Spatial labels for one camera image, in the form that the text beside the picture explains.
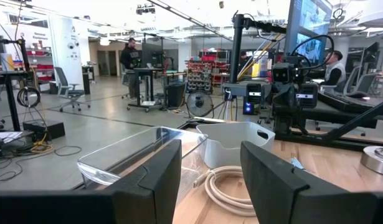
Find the white plastic basket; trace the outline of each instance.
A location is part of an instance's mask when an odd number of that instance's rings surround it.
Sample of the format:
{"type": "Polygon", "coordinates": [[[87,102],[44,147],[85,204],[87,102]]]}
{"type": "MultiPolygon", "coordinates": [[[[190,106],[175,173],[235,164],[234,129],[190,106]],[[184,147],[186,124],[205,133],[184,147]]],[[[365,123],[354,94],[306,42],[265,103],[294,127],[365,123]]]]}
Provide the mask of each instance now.
{"type": "Polygon", "coordinates": [[[242,141],[250,141],[270,151],[275,137],[275,133],[251,122],[202,124],[197,126],[197,130],[208,135],[206,147],[201,150],[201,157],[211,169],[241,166],[242,141]]]}

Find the robot workstation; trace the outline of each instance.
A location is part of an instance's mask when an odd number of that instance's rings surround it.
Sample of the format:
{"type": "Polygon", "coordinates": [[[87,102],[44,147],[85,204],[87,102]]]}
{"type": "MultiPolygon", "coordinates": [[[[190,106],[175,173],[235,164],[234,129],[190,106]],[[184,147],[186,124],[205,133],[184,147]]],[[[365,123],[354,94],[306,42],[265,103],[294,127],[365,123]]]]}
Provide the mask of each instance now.
{"type": "Polygon", "coordinates": [[[232,18],[224,108],[243,97],[261,109],[256,122],[194,117],[148,129],[81,157],[84,183],[74,190],[0,192],[0,223],[383,223],[383,139],[350,135],[383,121],[383,102],[323,91],[310,78],[337,49],[328,35],[333,7],[309,1],[320,15],[303,23],[301,2],[291,0],[286,27],[232,18]],[[262,57],[239,68],[244,29],[271,33],[266,49],[285,43],[270,82],[243,78],[262,57]],[[339,111],[323,112],[323,102],[339,111]],[[324,118],[340,125],[306,128],[324,118]]]}

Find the man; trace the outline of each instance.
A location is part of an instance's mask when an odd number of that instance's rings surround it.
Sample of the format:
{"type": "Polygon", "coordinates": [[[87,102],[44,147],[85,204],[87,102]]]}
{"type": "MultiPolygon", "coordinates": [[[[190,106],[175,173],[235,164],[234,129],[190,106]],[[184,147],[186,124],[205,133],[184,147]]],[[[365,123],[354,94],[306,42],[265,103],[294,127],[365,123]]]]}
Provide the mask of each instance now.
{"type": "Polygon", "coordinates": [[[241,72],[241,69],[247,64],[250,57],[247,56],[246,52],[241,52],[240,58],[239,72],[241,72]]]}
{"type": "Polygon", "coordinates": [[[343,92],[343,88],[346,84],[345,66],[340,62],[342,58],[342,53],[338,50],[334,50],[334,53],[326,63],[327,69],[324,76],[324,82],[320,83],[320,85],[336,85],[334,90],[340,93],[343,92]]]}
{"type": "Polygon", "coordinates": [[[135,68],[136,59],[139,58],[139,53],[135,49],[136,41],[130,38],[128,44],[122,50],[120,62],[125,66],[125,73],[128,76],[129,97],[131,101],[136,101],[136,74],[133,69],[135,68]]]}

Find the coiled white cable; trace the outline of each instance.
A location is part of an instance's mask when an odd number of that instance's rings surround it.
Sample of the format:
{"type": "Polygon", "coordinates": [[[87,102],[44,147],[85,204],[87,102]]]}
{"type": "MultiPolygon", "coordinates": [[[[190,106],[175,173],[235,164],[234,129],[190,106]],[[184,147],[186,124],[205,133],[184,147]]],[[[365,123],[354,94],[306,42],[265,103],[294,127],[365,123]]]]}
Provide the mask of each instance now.
{"type": "Polygon", "coordinates": [[[245,217],[256,216],[250,199],[231,197],[216,187],[215,182],[224,177],[243,177],[241,167],[224,166],[210,170],[197,178],[194,182],[194,187],[198,187],[205,182],[206,193],[218,206],[236,215],[245,217]]]}

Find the wooden tabletop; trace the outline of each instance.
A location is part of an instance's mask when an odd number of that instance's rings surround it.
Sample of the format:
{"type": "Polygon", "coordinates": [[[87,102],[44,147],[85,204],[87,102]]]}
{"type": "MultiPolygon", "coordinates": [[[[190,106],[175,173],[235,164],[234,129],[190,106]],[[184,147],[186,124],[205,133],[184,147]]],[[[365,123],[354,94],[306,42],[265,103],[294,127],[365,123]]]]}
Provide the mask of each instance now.
{"type": "MultiPolygon", "coordinates": [[[[275,141],[272,153],[286,161],[296,157],[308,172],[351,192],[383,191],[383,175],[361,165],[361,152],[275,141]]],[[[218,183],[218,188],[230,196],[248,198],[242,178],[226,178],[218,183]]],[[[173,223],[249,224],[258,223],[258,220],[256,217],[240,217],[227,212],[208,197],[204,185],[201,185],[192,189],[178,203],[173,223]]]]}

